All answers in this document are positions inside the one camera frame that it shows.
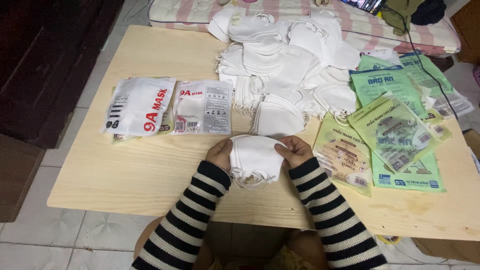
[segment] person's left hand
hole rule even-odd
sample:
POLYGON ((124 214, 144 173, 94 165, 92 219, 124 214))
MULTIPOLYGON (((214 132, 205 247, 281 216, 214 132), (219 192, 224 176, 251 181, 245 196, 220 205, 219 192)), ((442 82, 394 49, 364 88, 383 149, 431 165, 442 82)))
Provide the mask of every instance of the person's left hand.
POLYGON ((230 152, 232 147, 232 140, 223 140, 208 150, 205 160, 217 165, 228 173, 230 172, 230 152))

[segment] person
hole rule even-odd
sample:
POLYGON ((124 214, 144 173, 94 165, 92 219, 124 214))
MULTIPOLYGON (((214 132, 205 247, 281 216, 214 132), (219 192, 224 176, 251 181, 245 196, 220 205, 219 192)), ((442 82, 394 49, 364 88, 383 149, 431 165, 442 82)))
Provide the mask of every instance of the person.
MULTIPOLYGON (((290 167, 290 178, 316 231, 298 233, 265 268, 388 269, 377 243, 320 168, 310 145, 296 136, 279 141, 287 147, 276 144, 275 149, 290 167), (302 265, 279 265, 286 258, 302 265)), ((216 202, 230 188, 232 145, 227 139, 208 150, 180 200, 145 229, 148 234, 137 242, 131 269, 220 269, 203 239, 216 202)))

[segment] person's right hand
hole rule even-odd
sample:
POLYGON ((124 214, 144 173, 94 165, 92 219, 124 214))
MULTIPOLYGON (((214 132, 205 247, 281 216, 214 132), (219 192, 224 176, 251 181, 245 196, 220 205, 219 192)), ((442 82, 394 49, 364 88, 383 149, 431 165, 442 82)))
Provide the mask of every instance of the person's right hand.
POLYGON ((312 147, 297 136, 283 137, 279 141, 284 143, 287 148, 281 144, 276 144, 275 150, 287 160, 291 169, 313 158, 312 147))

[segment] white plastic bag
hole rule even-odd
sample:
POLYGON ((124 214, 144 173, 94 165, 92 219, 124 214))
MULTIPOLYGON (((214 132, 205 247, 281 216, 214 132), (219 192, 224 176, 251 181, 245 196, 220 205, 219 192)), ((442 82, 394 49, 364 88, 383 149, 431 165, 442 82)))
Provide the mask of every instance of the white plastic bag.
POLYGON ((100 132, 135 136, 157 134, 175 82, 175 78, 119 81, 100 132))
POLYGON ((231 134, 233 81, 179 82, 173 103, 174 135, 231 134))

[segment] black cable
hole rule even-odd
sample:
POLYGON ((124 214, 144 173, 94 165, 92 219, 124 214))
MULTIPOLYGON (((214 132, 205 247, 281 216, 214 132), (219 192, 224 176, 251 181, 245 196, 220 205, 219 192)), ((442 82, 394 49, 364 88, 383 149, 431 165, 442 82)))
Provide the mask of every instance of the black cable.
POLYGON ((448 103, 448 105, 450 106, 450 109, 452 109, 452 112, 453 112, 453 115, 455 116, 455 119, 458 120, 458 116, 456 115, 456 112, 455 112, 455 110, 453 109, 452 104, 450 104, 450 101, 448 100, 447 95, 445 94, 445 92, 444 92, 444 90, 443 90, 443 88, 442 88, 442 84, 441 84, 435 77, 433 77, 428 71, 426 71, 425 68, 423 67, 423 64, 422 64, 422 62, 421 62, 421 60, 420 60, 420 56, 418 56, 418 54, 417 54, 417 52, 416 52, 416 50, 415 50, 415 46, 413 46, 412 37, 410 36, 410 31, 409 31, 408 28, 407 28, 407 22, 405 21, 405 18, 402 16, 402 14, 400 14, 400 13, 396 12, 395 10, 391 9, 391 8, 390 8, 389 6, 387 6, 387 5, 384 5, 384 8, 385 8, 386 10, 388 10, 388 11, 391 11, 391 12, 393 12, 393 13, 398 14, 398 15, 402 18, 403 26, 405 27, 405 31, 406 31, 406 33, 408 34, 408 38, 410 39, 410 45, 412 46, 413 53, 415 53, 415 55, 416 55, 417 58, 419 59, 420 67, 422 68, 422 70, 423 70, 426 74, 428 74, 430 77, 432 77, 433 80, 435 80, 435 81, 438 83, 438 86, 440 87, 440 91, 442 92, 442 94, 444 95, 445 99, 447 100, 447 103, 448 103))

